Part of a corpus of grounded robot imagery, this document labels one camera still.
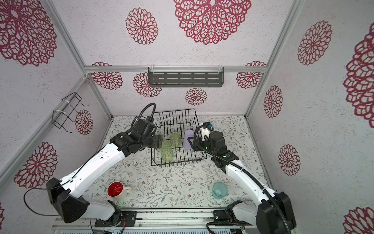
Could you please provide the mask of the purple plastic cup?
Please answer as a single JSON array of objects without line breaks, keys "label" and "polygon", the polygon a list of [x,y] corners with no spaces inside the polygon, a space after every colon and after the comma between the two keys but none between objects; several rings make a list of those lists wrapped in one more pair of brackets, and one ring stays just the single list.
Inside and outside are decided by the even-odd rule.
[{"label": "purple plastic cup", "polygon": [[190,129],[186,130],[184,133],[183,147],[187,150],[192,150],[193,139],[194,139],[194,131]]}]

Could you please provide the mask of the light green glass cup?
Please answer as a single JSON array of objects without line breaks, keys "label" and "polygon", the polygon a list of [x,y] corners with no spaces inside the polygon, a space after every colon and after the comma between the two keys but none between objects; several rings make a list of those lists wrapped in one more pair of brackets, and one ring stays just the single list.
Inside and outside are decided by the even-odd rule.
[{"label": "light green glass cup", "polygon": [[169,163],[174,161],[173,148],[169,141],[162,142],[161,160],[163,163]]}]

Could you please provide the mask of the green glass mug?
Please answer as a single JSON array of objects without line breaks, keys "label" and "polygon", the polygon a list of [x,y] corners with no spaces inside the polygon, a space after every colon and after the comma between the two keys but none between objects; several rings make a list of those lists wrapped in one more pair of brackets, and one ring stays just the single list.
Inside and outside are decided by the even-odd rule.
[{"label": "green glass mug", "polygon": [[172,148],[179,148],[182,145],[182,139],[179,132],[172,132],[170,135],[170,144]]}]

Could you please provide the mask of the teal plastic cup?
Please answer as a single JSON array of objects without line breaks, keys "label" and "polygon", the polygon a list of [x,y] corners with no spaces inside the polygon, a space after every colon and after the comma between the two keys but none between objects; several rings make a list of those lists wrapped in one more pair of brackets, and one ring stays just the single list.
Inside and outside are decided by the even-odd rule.
[{"label": "teal plastic cup", "polygon": [[223,199],[228,196],[228,188],[222,182],[216,182],[212,187],[212,196],[215,199]]}]

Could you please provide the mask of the red and white mug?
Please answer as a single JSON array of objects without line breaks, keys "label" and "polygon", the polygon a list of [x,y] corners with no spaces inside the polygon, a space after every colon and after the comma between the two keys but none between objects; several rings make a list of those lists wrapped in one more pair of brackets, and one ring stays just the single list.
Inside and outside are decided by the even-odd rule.
[{"label": "red and white mug", "polygon": [[107,195],[113,201],[122,201],[131,191],[132,187],[125,186],[122,182],[115,181],[108,186]]}]

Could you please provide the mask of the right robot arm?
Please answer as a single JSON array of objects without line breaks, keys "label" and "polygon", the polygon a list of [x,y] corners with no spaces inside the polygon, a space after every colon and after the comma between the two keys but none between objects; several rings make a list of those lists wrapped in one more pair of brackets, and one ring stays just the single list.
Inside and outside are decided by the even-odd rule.
[{"label": "right robot arm", "polygon": [[255,206],[251,207],[242,201],[227,206],[231,221],[215,221],[214,225],[252,225],[261,234],[290,234],[297,224],[288,195],[277,193],[253,176],[239,160],[227,149],[223,133],[213,131],[209,135],[188,139],[195,151],[211,155],[215,166],[234,179],[250,196]]}]

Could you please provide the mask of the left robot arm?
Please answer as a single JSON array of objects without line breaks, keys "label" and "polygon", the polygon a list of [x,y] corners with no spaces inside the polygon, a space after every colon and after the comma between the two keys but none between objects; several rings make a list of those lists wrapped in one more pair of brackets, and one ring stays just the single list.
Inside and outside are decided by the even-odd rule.
[{"label": "left robot arm", "polygon": [[98,201],[83,194],[108,169],[130,154],[145,148],[160,149],[163,135],[138,135],[121,132],[92,156],[83,166],[61,179],[52,178],[46,183],[50,203],[65,223],[80,218],[101,219],[111,226],[122,219],[121,209],[112,201]]}]

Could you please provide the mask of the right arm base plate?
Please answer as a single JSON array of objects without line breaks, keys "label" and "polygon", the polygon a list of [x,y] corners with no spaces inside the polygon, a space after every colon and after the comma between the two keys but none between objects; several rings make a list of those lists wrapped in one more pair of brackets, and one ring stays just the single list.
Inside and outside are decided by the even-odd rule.
[{"label": "right arm base plate", "polygon": [[228,209],[213,211],[214,223],[232,224],[233,217]]}]

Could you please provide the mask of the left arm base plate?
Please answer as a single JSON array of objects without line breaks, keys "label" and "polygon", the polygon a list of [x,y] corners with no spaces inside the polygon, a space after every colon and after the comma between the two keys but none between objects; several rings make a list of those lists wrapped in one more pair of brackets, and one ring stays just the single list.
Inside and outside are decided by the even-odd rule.
[{"label": "left arm base plate", "polygon": [[106,227],[134,227],[137,217],[137,211],[122,211],[121,215],[115,213],[114,217],[109,220],[97,219],[94,227],[106,228]]}]

